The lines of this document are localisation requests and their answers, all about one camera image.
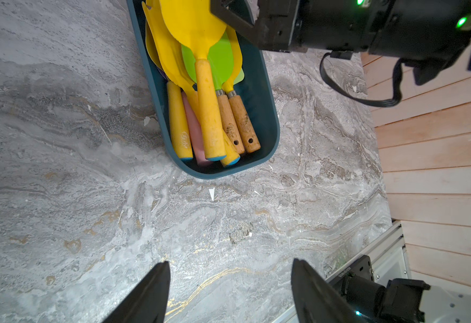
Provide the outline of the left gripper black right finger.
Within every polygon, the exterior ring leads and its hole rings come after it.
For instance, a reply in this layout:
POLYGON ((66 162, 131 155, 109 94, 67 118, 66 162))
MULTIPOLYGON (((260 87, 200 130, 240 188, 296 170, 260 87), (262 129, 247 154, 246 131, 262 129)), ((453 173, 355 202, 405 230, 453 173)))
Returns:
POLYGON ((300 322, 360 322, 346 301, 305 260, 293 260, 291 288, 300 322))

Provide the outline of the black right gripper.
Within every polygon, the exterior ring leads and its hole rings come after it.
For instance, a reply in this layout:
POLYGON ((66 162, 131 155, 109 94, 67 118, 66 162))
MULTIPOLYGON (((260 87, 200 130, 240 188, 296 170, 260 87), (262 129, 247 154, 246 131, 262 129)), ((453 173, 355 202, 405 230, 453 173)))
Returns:
POLYGON ((363 52, 372 42, 380 1, 211 1, 211 13, 264 51, 363 52))

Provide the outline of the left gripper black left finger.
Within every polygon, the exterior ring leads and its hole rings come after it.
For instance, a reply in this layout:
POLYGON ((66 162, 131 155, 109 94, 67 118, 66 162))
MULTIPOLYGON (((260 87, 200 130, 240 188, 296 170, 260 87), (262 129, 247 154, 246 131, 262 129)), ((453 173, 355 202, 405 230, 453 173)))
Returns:
POLYGON ((169 262, 157 263, 103 322, 164 322, 170 281, 169 262))

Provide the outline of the green trowel with wooden handle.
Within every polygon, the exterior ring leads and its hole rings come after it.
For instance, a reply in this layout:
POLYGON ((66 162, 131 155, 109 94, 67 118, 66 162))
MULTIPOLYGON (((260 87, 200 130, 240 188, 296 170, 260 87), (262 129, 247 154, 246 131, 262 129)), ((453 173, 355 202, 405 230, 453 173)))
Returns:
MULTIPOLYGON (((182 57, 189 76, 196 82, 196 60, 191 49, 184 45, 182 45, 182 57)), ((211 64, 213 86, 217 96, 223 130, 234 145, 235 151, 239 154, 243 154, 245 149, 241 143, 241 135, 237 128, 227 94, 222 89, 223 83, 229 79, 234 68, 233 53, 226 32, 223 34, 220 41, 210 48, 208 60, 211 64)))

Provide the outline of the yellow plastic scoop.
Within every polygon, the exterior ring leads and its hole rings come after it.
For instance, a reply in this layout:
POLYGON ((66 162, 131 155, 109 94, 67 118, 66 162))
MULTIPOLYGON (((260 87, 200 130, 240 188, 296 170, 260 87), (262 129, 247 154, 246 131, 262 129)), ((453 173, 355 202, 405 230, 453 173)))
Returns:
POLYGON ((226 23, 211 13, 210 1, 160 1, 161 14, 171 35, 191 49, 195 58, 199 117, 205 157, 220 161, 226 157, 222 118, 208 53, 226 31, 226 23))
POLYGON ((198 95, 193 87, 194 82, 189 77, 184 65, 182 46, 171 36, 171 33, 165 27, 164 19, 160 10, 160 2, 146 1, 142 6, 147 23, 149 24, 153 34, 153 39, 156 44, 163 70, 169 80, 175 83, 181 89, 181 92, 184 92, 187 95, 188 102, 199 121, 203 136, 205 157, 211 162, 220 161, 225 167, 236 164, 240 159, 240 155, 230 146, 229 142, 226 143, 224 140, 222 140, 223 151, 225 152, 223 156, 213 158, 207 156, 207 144, 205 142, 206 136, 204 135, 199 118, 200 108, 198 95))
POLYGON ((168 93, 168 113, 170 122, 170 138, 172 147, 176 155, 182 161, 190 161, 193 159, 191 147, 190 133, 188 129, 187 117, 182 100, 181 89, 173 83, 164 73, 160 63, 156 44, 153 39, 152 31, 148 23, 145 23, 145 46, 148 55, 153 63, 157 66, 160 75, 164 78, 168 93))

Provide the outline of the teal plastic storage box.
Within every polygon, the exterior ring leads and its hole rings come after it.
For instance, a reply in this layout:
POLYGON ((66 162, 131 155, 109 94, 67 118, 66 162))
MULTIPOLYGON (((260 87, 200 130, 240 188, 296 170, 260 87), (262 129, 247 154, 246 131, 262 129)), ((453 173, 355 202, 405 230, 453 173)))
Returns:
POLYGON ((156 65, 152 63, 145 48, 146 18, 141 2, 129 0, 126 4, 166 151, 177 167, 195 178, 213 180, 267 162, 278 147, 280 124, 262 51, 243 36, 238 35, 245 78, 235 85, 235 92, 242 98, 261 148, 257 152, 247 153, 241 157, 237 164, 227 168, 224 168, 218 161, 208 167, 198 166, 193 160, 182 161, 175 154, 170 138, 166 81, 157 70, 156 65))

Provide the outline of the yellow shovel with wooden handle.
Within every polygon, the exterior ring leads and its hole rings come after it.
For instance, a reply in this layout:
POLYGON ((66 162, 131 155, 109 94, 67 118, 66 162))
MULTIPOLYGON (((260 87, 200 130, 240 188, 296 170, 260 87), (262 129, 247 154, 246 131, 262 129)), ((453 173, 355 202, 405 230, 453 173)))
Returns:
POLYGON ((255 133, 254 127, 250 121, 242 98, 234 90, 235 80, 242 71, 242 52, 238 42, 236 31, 227 26, 226 34, 230 41, 231 50, 234 58, 234 68, 229 79, 223 83, 222 89, 227 94, 228 101, 231 106, 231 110, 235 117, 239 133, 242 137, 242 143, 247 153, 253 153, 261 148, 261 144, 255 133))

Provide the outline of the purple trowel with pink handle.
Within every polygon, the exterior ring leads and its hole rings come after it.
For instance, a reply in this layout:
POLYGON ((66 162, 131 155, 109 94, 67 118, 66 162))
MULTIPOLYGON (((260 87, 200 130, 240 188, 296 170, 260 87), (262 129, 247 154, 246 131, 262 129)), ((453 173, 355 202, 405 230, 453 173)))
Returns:
POLYGON ((197 120, 196 115, 193 112, 191 105, 188 102, 187 95, 184 92, 182 92, 181 94, 182 94, 182 100, 184 104, 185 113, 187 116, 187 123, 188 123, 191 143, 192 143, 192 150, 195 155, 196 163, 200 167, 210 166, 212 162, 209 161, 205 157, 205 151, 204 151, 204 146, 203 146, 203 136, 202 136, 201 126, 199 124, 199 121, 197 120))

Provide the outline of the light green shovel wooden handle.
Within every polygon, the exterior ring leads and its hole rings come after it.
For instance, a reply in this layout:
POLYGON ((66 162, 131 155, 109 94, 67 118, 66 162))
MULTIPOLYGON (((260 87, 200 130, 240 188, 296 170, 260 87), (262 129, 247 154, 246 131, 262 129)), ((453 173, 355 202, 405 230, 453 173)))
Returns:
POLYGON ((242 82, 244 80, 244 70, 241 69, 238 76, 234 79, 234 85, 242 82))

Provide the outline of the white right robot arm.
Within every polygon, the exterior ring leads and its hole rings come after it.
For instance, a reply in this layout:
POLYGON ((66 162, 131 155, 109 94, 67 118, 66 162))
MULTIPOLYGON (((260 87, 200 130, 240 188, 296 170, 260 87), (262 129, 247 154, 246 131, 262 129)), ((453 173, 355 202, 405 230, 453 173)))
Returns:
POLYGON ((471 1, 259 1, 258 9, 248 22, 229 1, 210 5, 213 15, 264 51, 317 48, 335 59, 356 52, 396 58, 392 97, 365 101, 378 108, 401 102, 403 67, 412 67, 422 86, 471 47, 471 1))

